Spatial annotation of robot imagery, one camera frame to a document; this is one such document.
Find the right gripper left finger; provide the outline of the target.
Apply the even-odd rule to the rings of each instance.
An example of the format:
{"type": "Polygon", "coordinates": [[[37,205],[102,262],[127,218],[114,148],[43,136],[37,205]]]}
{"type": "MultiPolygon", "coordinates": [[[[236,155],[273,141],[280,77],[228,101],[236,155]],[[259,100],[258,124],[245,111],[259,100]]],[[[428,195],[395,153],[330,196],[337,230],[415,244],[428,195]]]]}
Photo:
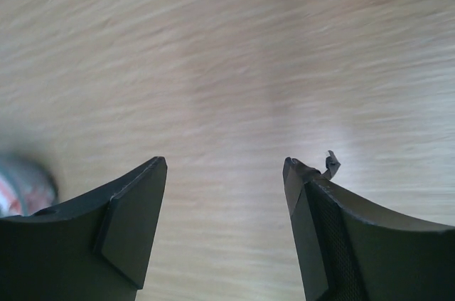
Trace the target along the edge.
{"type": "Polygon", "coordinates": [[[31,216],[1,220],[2,300],[134,300],[144,287],[167,164],[154,157],[31,216]]]}

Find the pink bunny towel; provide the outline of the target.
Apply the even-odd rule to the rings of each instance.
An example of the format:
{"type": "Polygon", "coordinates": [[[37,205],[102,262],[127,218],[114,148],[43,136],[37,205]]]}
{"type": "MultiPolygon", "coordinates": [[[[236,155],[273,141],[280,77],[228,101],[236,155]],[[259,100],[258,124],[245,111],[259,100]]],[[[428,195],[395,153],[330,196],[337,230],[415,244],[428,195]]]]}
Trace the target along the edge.
{"type": "Polygon", "coordinates": [[[1,217],[18,216],[23,214],[21,202],[10,183],[3,177],[0,181],[1,217]]]}

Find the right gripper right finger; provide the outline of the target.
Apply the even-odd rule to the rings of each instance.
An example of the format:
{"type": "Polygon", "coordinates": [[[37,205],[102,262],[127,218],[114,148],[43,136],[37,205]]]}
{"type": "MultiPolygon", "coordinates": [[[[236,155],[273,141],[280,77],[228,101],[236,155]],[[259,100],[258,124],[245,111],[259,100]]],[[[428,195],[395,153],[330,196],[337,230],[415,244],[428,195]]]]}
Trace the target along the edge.
{"type": "Polygon", "coordinates": [[[284,192],[307,300],[453,300],[454,227],[385,208],[284,161],[284,192]]]}

